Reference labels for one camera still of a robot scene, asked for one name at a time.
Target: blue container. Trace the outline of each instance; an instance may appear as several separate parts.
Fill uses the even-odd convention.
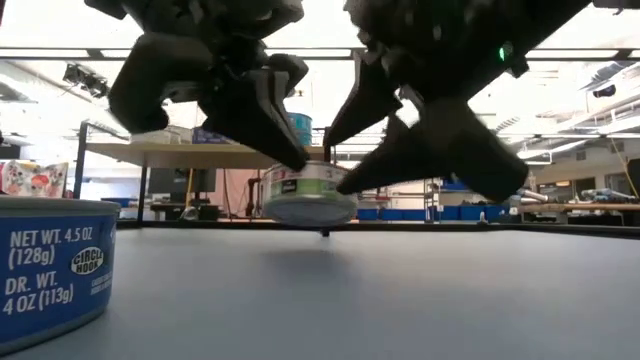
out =
[[[469,190],[469,188],[467,188],[467,186],[459,181],[456,182],[448,182],[448,181],[444,181],[442,183],[442,190],[449,190],[449,191],[466,191]]]
[[[382,209],[380,210],[382,220],[384,221],[400,221],[402,220],[402,210]]]
[[[487,205],[484,207],[484,209],[485,219],[489,222],[497,221],[498,218],[500,218],[500,213],[502,211],[509,211],[509,209],[505,208],[502,205]]]
[[[443,207],[442,212],[438,212],[436,206],[429,206],[429,216],[432,221],[459,221],[460,220],[460,207],[446,205]]]
[[[0,196],[0,357],[104,312],[119,211],[108,202]]]
[[[299,113],[289,113],[289,119],[296,129],[298,139],[304,146],[311,146],[312,120],[309,116]]]
[[[358,209],[358,220],[377,220],[378,209]]]
[[[120,205],[121,207],[129,207],[129,203],[132,201],[135,201],[136,199],[132,199],[132,198],[102,198],[100,199],[102,201],[108,201],[108,202],[114,202],[118,205]]]
[[[193,128],[191,142],[193,144],[227,144],[229,141],[222,135],[202,130],[201,127],[196,127]]]
[[[424,210],[402,210],[402,220],[407,221],[425,221],[427,213]]]
[[[480,221],[480,214],[485,210],[484,206],[462,205],[460,206],[460,220]]]

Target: can label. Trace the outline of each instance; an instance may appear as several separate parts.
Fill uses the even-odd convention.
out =
[[[0,345],[107,305],[115,216],[0,218]]]
[[[322,195],[327,198],[341,199],[344,195],[336,191],[336,186],[346,173],[346,170],[331,166],[307,166],[301,172],[279,167],[270,174],[271,186],[268,199],[300,195]]]

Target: tuna can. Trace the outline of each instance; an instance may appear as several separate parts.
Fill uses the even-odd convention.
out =
[[[274,221],[300,227],[329,227],[349,222],[357,211],[355,195],[342,195],[336,186],[347,169],[309,161],[301,172],[284,165],[262,178],[264,214]]]
[[[0,356],[102,314],[119,211],[109,202],[0,196]]]

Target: shelf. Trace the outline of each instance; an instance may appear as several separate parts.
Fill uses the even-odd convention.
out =
[[[565,212],[572,210],[589,211],[640,211],[639,204],[538,204],[521,205],[518,207],[521,213],[531,212]]]
[[[307,146],[312,160],[324,149]],[[138,166],[193,169],[267,169],[276,162],[244,145],[233,144],[87,144],[87,150]]]

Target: can lid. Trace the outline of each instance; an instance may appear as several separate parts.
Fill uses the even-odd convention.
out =
[[[120,211],[120,205],[107,201],[0,196],[0,211],[2,210],[86,210],[117,212]]]

